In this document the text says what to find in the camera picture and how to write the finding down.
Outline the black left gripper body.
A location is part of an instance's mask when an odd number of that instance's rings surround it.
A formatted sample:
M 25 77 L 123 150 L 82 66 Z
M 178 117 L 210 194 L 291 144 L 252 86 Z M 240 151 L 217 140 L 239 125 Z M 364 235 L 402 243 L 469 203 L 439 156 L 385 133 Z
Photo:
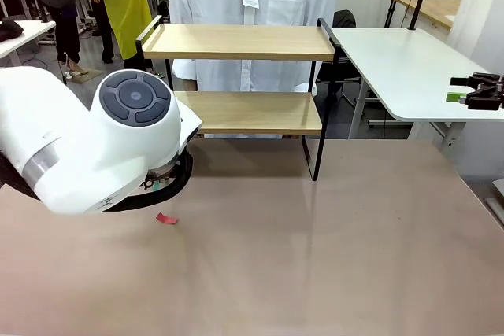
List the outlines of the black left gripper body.
M 171 188 L 176 181 L 179 170 L 178 164 L 166 164 L 165 166 L 149 170 L 143 182 L 144 192 L 150 193 Z

